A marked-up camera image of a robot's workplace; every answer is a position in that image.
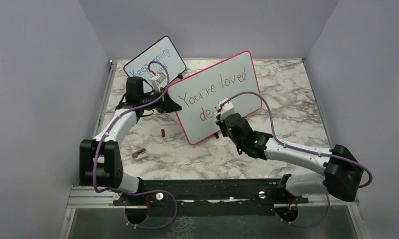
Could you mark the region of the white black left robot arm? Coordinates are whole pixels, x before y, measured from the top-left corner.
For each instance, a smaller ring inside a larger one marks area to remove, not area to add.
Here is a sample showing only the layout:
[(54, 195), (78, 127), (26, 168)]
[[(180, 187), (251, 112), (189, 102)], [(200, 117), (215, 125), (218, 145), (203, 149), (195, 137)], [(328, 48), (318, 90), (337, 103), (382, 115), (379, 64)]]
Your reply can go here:
[(108, 189), (126, 192), (132, 204), (140, 204), (145, 191), (141, 178), (124, 172), (119, 145), (142, 118), (144, 111), (155, 110), (166, 114), (182, 107), (170, 99), (163, 87), (144, 92), (146, 80), (141, 77), (126, 79), (126, 93), (115, 108), (106, 128), (93, 139), (80, 143), (79, 180), (82, 186), (92, 186), (97, 192)]

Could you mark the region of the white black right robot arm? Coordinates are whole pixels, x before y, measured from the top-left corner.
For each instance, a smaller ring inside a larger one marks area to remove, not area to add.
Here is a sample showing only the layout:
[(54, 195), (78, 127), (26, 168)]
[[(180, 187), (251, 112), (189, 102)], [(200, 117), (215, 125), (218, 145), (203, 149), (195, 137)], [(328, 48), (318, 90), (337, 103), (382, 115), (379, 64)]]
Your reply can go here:
[(216, 125), (224, 137), (232, 140), (238, 154), (311, 170), (310, 174), (284, 175), (275, 190), (279, 201), (287, 203), (303, 194), (330, 194), (346, 202), (355, 200), (364, 170), (348, 148), (338, 144), (333, 149), (312, 148), (277, 141), (269, 133), (253, 130), (239, 113), (217, 115)]

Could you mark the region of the pink framed whiteboard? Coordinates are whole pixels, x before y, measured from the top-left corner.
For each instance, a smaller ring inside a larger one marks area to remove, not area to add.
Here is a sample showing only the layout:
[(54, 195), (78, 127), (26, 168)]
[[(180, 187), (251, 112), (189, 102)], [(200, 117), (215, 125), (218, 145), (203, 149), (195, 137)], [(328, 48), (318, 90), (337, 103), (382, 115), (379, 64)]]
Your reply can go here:
[(250, 51), (209, 66), (171, 84), (168, 89), (169, 97), (182, 107), (176, 114), (191, 145), (220, 130), (213, 113), (217, 112), (215, 107), (223, 99), (234, 96), (231, 102), (243, 117), (259, 110), (261, 100), (249, 92), (260, 93)]

